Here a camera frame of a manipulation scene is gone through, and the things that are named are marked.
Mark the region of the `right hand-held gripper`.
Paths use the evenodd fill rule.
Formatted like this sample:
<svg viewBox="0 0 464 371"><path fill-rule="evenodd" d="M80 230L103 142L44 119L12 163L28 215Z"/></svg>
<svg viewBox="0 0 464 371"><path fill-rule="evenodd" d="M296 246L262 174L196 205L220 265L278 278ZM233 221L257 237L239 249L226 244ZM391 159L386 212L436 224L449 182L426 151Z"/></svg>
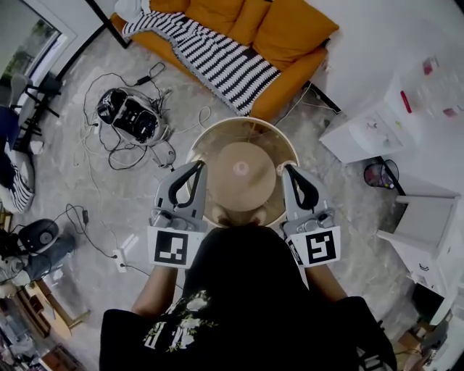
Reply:
<svg viewBox="0 0 464 371"><path fill-rule="evenodd" d="M281 229L297 265L309 268L340 260L341 229L329 209L326 187L293 164L283 168L282 183L286 219L293 221L285 221Z"/></svg>

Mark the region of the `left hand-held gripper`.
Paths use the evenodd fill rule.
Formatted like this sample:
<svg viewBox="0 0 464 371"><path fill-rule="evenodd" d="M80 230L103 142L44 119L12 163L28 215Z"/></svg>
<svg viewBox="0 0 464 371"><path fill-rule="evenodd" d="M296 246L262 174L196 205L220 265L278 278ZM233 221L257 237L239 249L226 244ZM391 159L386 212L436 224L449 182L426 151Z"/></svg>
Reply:
<svg viewBox="0 0 464 371"><path fill-rule="evenodd" d="M194 176L188 201L180 203L177 192ZM204 215L207 166L194 161L173 170L158 186L152 217L147 227L149 262L153 265L189 269L206 236Z"/></svg>

